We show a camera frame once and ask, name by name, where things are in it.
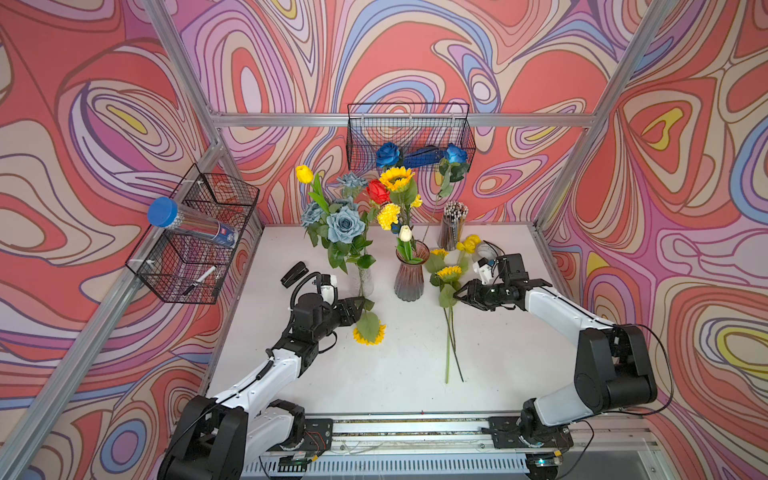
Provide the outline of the yellow rose spray stem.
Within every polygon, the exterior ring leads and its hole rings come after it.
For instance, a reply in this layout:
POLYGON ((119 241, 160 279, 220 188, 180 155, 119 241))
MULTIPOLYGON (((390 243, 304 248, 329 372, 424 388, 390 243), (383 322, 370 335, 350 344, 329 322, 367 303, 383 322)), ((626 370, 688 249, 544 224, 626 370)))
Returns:
POLYGON ((429 259, 431 256, 439 256, 442 257, 445 263, 448 265, 459 265, 464 271, 462 275, 463 277, 470 269, 470 261, 472 260, 472 255, 475 253, 476 246, 480 242, 481 238, 479 236, 469 235, 465 239, 460 240, 456 249, 453 251, 447 251, 441 248, 431 250, 429 259))

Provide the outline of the yellow sunflower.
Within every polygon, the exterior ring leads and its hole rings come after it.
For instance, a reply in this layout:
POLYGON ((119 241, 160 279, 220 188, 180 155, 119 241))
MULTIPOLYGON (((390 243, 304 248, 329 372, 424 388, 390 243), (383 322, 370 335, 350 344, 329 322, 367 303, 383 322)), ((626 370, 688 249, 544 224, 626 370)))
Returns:
POLYGON ((383 342, 386 325, 374 311, 374 302, 365 298, 362 313, 353 329, 354 340, 362 345, 374 346, 383 342))

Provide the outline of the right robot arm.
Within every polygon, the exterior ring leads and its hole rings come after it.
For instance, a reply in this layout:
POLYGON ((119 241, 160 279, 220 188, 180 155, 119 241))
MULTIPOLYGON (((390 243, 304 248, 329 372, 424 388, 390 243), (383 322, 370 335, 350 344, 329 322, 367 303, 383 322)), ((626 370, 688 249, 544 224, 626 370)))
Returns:
POLYGON ((643 325, 615 324, 585 310, 540 278, 532 279, 520 254, 473 265, 476 277, 452 298, 480 311, 519 309, 547 323, 576 347, 569 384, 527 400, 515 424, 502 430, 526 446, 554 441, 571 424, 657 399, 658 387, 643 325))

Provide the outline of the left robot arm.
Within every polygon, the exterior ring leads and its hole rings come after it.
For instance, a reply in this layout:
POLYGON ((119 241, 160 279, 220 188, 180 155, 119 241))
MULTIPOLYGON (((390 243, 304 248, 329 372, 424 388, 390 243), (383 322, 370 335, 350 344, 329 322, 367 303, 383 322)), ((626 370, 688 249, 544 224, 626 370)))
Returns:
POLYGON ((290 302, 286 328, 266 360, 228 389, 198 395, 184 408, 161 461, 159 479, 239 479, 272 447, 299 446, 305 410, 277 394, 298 380, 321 353, 319 343, 357 323, 364 297, 330 299, 307 293, 290 302))

